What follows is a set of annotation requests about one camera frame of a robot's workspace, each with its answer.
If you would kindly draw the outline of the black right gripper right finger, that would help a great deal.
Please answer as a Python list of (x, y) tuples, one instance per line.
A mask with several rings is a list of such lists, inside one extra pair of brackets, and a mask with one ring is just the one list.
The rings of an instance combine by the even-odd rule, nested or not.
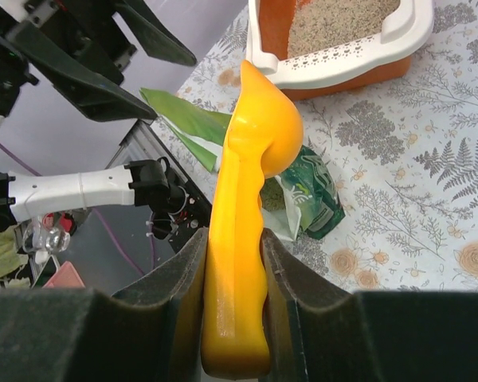
[(478, 292), (348, 293), (262, 234), (270, 381), (478, 381)]

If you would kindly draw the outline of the green cat litter bag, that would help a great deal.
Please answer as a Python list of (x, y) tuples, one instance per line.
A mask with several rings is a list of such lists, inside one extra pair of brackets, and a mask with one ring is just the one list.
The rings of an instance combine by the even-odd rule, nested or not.
[[(217, 173), (231, 114), (163, 90), (143, 88), (140, 95), (200, 164)], [(265, 181), (261, 201), (264, 226), (284, 241), (294, 242), (303, 232), (319, 240), (344, 218), (326, 165), (307, 146), (285, 171)]]

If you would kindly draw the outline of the yellow plastic litter scoop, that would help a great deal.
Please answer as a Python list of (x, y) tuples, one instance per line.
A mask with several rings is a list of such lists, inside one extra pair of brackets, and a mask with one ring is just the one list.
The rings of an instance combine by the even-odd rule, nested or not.
[(213, 377), (268, 374), (263, 309), (268, 294), (261, 258), (261, 189), (286, 170), (304, 138), (294, 103), (248, 61), (222, 147), (206, 252), (201, 358)]

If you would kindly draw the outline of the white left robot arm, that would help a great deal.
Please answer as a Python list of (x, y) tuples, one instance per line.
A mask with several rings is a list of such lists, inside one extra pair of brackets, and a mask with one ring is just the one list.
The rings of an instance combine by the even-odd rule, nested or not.
[[(22, 86), (41, 77), (92, 121), (155, 120), (152, 107), (122, 88), (138, 49), (172, 64), (197, 63), (143, 1), (0, 1), (0, 126)], [(58, 176), (0, 173), (0, 232), (51, 212), (155, 208), (169, 199), (170, 186), (153, 160)]]

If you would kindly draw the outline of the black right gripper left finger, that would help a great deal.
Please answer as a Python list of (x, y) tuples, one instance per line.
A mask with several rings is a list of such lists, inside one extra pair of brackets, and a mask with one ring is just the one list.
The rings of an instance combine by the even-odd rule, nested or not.
[(0, 289), (0, 381), (198, 381), (206, 228), (113, 295)]

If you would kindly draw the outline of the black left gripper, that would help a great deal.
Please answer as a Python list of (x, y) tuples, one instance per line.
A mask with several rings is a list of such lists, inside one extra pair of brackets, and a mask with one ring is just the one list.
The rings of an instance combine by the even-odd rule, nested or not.
[(35, 26), (17, 25), (7, 41), (96, 122), (157, 118), (151, 107), (118, 86), (136, 47), (114, 20), (116, 11), (149, 57), (186, 67), (198, 62), (142, 0), (115, 1), (115, 8), (113, 1), (27, 1), (23, 8)]

